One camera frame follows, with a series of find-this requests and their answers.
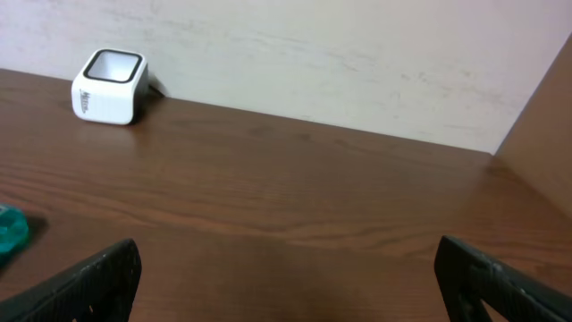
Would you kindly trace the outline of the blue Listerine mouthwash bottle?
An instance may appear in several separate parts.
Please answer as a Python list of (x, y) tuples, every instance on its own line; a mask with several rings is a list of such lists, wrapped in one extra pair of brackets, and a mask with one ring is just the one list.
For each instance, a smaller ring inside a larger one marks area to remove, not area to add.
[(15, 207), (1, 205), (1, 267), (5, 267), (27, 245), (29, 225), (24, 213)]

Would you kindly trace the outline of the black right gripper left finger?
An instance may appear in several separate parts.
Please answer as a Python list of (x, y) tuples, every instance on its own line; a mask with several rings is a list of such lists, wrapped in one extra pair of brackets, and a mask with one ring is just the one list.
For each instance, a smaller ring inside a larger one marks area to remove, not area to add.
[(3, 321), (127, 321), (142, 263), (132, 239), (119, 241), (1, 302)]

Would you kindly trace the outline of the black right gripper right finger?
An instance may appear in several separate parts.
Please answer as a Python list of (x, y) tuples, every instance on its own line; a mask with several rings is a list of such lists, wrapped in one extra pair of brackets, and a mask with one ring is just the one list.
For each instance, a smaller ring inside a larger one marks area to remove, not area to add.
[(441, 237), (433, 268), (451, 321), (489, 321), (485, 305), (508, 321), (571, 321), (569, 296), (458, 238)]

